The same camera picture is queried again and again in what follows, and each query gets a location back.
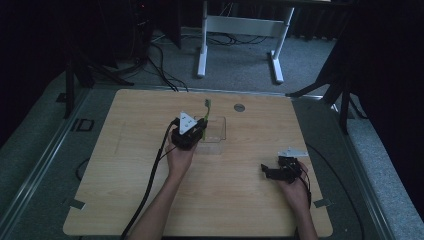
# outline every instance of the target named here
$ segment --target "transparent container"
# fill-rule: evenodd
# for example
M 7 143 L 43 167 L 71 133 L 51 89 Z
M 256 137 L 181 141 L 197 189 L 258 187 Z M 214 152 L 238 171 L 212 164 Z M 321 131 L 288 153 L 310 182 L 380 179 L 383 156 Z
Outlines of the transparent container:
M 204 155 L 220 155 L 224 149 L 226 139 L 225 117 L 209 116 L 205 138 L 200 139 L 197 144 L 196 153 Z

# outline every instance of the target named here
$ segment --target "black controller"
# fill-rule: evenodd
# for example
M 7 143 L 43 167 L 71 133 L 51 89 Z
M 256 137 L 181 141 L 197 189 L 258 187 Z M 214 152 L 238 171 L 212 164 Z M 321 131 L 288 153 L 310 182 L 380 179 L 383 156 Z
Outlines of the black controller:
M 177 118 L 175 125 L 180 125 L 180 119 Z M 179 149 L 190 150 L 203 136 L 203 131 L 206 129 L 208 121 L 204 118 L 197 121 L 197 124 L 184 134 L 180 134 L 180 128 L 172 130 L 172 143 Z
M 288 183 L 294 182 L 296 178 L 302 175 L 302 167 L 297 158 L 278 156 L 278 165 L 280 168 L 270 169 L 261 164 L 262 172 L 269 179 L 287 181 Z

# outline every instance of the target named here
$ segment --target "table leg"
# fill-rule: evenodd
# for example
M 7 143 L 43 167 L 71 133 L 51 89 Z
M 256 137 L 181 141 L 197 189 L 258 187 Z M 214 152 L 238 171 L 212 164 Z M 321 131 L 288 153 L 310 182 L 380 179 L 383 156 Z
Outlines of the table leg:
M 208 55 L 208 46 L 206 45 L 207 20 L 208 20 L 208 2 L 204 1 L 203 2 L 203 20 L 202 20 L 202 47 L 200 49 L 199 67 L 197 69 L 197 76 L 200 78 L 205 76 L 206 57 Z
M 274 67 L 275 80 L 277 81 L 277 83 L 284 82 L 283 72 L 281 70 L 280 60 L 278 59 L 278 57 L 280 56 L 281 48 L 283 47 L 283 43 L 290 26 L 290 20 L 292 18 L 293 11 L 294 11 L 294 7 L 290 7 L 288 9 L 288 13 L 286 14 L 286 18 L 284 19 L 284 27 L 282 29 L 280 39 L 278 40 L 278 43 L 277 43 L 277 48 L 275 49 L 275 51 L 271 51 L 272 65 Z

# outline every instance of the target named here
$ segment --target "white metal frame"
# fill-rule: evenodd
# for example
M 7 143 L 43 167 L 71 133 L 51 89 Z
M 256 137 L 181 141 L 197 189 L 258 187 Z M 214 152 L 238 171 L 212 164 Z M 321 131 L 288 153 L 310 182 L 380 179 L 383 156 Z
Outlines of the white metal frame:
M 271 60 L 274 67 L 275 78 L 278 83 L 283 83 L 283 72 L 280 66 L 279 56 L 286 38 L 287 30 L 290 26 L 290 20 L 293 15 L 294 7 L 288 8 L 284 21 L 272 21 L 250 18 L 234 18 L 223 16 L 208 15 L 208 1 L 203 2 L 203 21 L 202 21 L 202 47 L 200 49 L 199 67 L 197 75 L 205 76 L 206 57 L 208 46 L 206 45 L 207 32 L 220 32 L 232 34 L 245 34 L 264 37 L 278 37 L 278 43 L 275 51 L 271 51 Z

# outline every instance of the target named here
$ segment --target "wooden table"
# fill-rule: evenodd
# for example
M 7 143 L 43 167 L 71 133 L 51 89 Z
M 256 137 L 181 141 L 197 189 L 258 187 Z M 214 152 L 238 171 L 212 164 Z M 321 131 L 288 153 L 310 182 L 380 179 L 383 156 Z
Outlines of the wooden table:
M 120 235 L 137 209 L 170 121 L 180 111 L 226 117 L 221 155 L 195 154 L 180 186 L 165 236 L 291 236 L 294 217 L 281 190 L 260 164 L 277 166 L 277 152 L 306 150 L 291 100 L 280 96 L 120 90 L 112 103 L 63 230 L 68 235 Z M 235 104 L 243 104 L 237 112 Z M 322 199 L 308 157 L 312 201 Z M 146 206 L 162 186 L 167 161 L 159 164 Z M 332 234 L 325 207 L 311 207 L 319 236 Z

